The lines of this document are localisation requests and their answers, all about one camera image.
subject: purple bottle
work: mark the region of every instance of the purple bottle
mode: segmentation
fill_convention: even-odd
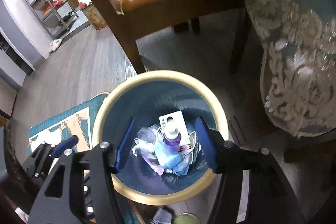
[[[181,141],[181,134],[174,122],[168,122],[163,129],[163,136],[165,144],[169,146],[179,146]]]

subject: silver screw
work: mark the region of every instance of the silver screw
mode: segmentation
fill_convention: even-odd
[[[91,206],[87,207],[86,210],[88,211],[88,213],[93,213],[93,207]]]
[[[100,146],[100,148],[104,149],[104,148],[106,148],[106,147],[109,146],[109,142],[101,142],[101,143],[99,144],[99,146]]]
[[[260,152],[261,152],[262,154],[264,154],[264,155],[268,155],[268,154],[269,154],[269,150],[268,150],[267,148],[265,148],[265,147],[261,148],[261,149],[260,149]]]
[[[68,149],[66,149],[65,151],[64,151],[64,155],[65,156],[69,156],[69,155],[71,155],[72,154],[72,149],[70,149],[70,148],[68,148]]]
[[[224,146],[225,146],[226,148],[231,148],[231,147],[233,147],[233,142],[231,142],[231,141],[225,141],[225,142],[224,142]]]

